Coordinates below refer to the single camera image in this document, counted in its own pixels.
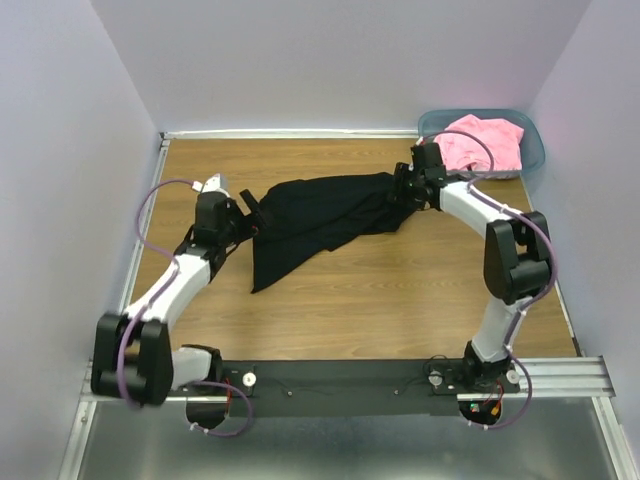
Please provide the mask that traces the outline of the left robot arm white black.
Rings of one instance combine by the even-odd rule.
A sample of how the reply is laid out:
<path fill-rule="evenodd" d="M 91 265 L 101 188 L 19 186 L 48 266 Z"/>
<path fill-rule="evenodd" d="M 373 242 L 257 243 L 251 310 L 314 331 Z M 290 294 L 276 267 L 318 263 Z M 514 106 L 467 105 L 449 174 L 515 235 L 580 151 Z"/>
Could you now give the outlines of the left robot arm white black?
<path fill-rule="evenodd" d="M 161 405 L 189 384 L 201 395 L 222 380 L 222 359 L 212 347 L 171 347 L 170 333 L 186 307 L 221 270 L 228 256 L 267 225 L 249 190 L 240 196 L 249 211 L 221 188 L 202 191 L 185 238 L 170 265 L 149 290 L 121 313 L 106 313 L 95 335 L 91 390 L 133 406 Z"/>

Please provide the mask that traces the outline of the black t shirt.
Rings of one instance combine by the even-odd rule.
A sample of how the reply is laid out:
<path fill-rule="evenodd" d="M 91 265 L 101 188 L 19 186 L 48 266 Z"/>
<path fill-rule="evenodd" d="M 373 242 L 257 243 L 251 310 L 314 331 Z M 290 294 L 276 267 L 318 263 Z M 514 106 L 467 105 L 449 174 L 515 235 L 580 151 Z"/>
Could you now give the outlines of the black t shirt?
<path fill-rule="evenodd" d="M 268 226 L 253 240 L 253 293 L 322 251 L 361 235 L 393 233 L 415 210 L 388 200 L 386 172 L 279 183 L 260 200 Z"/>

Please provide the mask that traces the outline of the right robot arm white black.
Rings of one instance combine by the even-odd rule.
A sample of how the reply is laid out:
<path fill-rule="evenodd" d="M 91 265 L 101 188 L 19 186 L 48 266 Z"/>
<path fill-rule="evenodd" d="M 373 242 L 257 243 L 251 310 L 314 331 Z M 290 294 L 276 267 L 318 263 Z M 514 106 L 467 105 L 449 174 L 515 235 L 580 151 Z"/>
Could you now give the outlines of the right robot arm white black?
<path fill-rule="evenodd" d="M 396 164 L 390 200 L 449 214 L 484 240 L 483 279 L 490 298 L 456 371 L 467 389 L 483 391 L 509 370 L 513 341 L 530 305 L 553 286 L 546 218 L 513 210 L 470 180 L 449 174 L 434 142 L 412 146 L 411 162 Z"/>

